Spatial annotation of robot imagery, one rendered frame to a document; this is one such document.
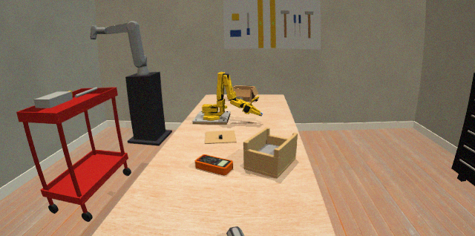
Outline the tan flat mat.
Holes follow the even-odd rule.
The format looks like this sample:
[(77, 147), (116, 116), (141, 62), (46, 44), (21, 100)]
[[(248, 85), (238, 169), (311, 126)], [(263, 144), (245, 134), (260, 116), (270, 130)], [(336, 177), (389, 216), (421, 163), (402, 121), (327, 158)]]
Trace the tan flat mat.
[[(219, 135), (223, 135), (223, 139), (219, 139)], [(215, 143), (231, 143), (237, 142), (235, 131), (206, 131), (205, 144)]]

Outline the orange digital multimeter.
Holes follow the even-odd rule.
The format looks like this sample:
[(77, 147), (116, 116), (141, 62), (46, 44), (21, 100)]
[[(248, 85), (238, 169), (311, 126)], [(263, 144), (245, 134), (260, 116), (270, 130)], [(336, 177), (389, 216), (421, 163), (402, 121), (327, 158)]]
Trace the orange digital multimeter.
[(203, 154), (195, 160), (195, 167), (215, 174), (227, 175), (233, 169), (233, 161)]

